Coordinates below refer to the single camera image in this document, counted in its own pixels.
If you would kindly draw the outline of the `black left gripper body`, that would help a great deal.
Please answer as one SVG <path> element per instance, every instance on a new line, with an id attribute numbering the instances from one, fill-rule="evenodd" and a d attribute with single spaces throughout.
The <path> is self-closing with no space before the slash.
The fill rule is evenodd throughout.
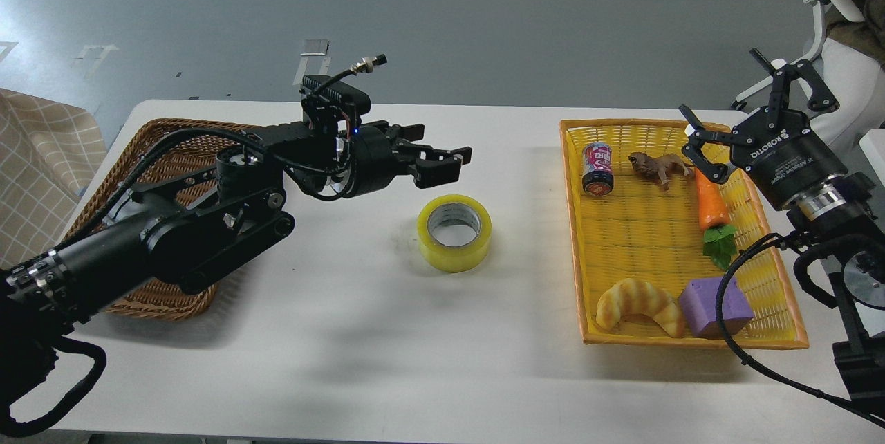
<path id="1" fill-rule="evenodd" d="M 386 188 L 396 176 L 411 175 L 417 154 L 407 153 L 423 139 L 423 124 L 363 124 L 351 139 L 351 166 L 342 195 L 357 197 Z"/>

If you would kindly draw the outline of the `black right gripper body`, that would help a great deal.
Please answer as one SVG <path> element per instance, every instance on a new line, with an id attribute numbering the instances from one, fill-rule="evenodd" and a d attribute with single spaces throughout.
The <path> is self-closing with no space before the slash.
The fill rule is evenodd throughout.
<path id="1" fill-rule="evenodd" d="M 787 111 L 774 129 L 771 124 L 768 113 L 756 110 L 733 126 L 740 140 L 732 145 L 729 159 L 775 210 L 786 210 L 800 193 L 847 175 L 847 166 L 810 129 L 804 113 Z"/>

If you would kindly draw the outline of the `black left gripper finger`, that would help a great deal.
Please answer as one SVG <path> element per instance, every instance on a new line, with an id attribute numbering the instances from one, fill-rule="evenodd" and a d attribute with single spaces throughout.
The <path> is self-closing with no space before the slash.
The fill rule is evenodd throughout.
<path id="1" fill-rule="evenodd" d="M 434 165 L 436 163 L 468 164 L 473 155 L 473 148 L 437 149 L 430 145 L 416 142 L 395 142 L 394 154 L 402 163 L 410 165 Z"/>
<path id="2" fill-rule="evenodd" d="M 463 159 L 460 156 L 427 160 L 419 158 L 415 163 L 414 185 L 418 189 L 429 189 L 455 183 L 460 176 Z"/>

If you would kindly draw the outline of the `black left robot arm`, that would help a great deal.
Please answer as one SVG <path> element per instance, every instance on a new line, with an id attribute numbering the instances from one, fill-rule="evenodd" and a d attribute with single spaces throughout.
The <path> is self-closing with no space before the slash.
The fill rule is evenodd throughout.
<path id="1" fill-rule="evenodd" d="M 106 353 L 71 338 L 78 322 L 151 278 L 202 292 L 290 236 L 284 177 L 320 201 L 380 191 L 396 176 L 420 189 L 458 181 L 470 147 L 423 145 L 423 124 L 364 122 L 371 100 L 344 79 L 386 61 L 303 76 L 297 122 L 168 133 L 82 229 L 3 270 L 2 434 L 48 430 L 97 384 Z"/>

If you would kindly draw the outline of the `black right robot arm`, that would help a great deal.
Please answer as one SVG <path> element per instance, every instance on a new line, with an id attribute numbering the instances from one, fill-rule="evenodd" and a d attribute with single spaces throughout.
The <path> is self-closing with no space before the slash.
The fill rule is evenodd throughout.
<path id="1" fill-rule="evenodd" d="M 857 311 L 859 305 L 883 309 L 883 232 L 868 204 L 873 182 L 863 173 L 849 173 L 812 130 L 806 112 L 788 104 L 791 85 L 803 80 L 810 87 L 810 112 L 831 113 L 839 107 L 812 63 L 800 59 L 775 68 L 758 49 L 751 49 L 750 55 L 772 80 L 766 106 L 728 132 L 706 129 L 689 107 L 681 106 L 691 128 L 683 151 L 702 175 L 718 185 L 736 171 L 749 176 L 775 210 L 786 212 L 794 230 L 762 236 L 727 268 L 714 300 L 718 330 L 743 365 L 882 426 L 883 335 L 871 335 Z M 847 339 L 834 343 L 832 356 L 847 398 L 831 396 L 765 367 L 727 330 L 722 308 L 728 284 L 740 267 L 772 248 L 796 252 L 793 273 L 801 289 L 823 306 L 839 311 Z"/>

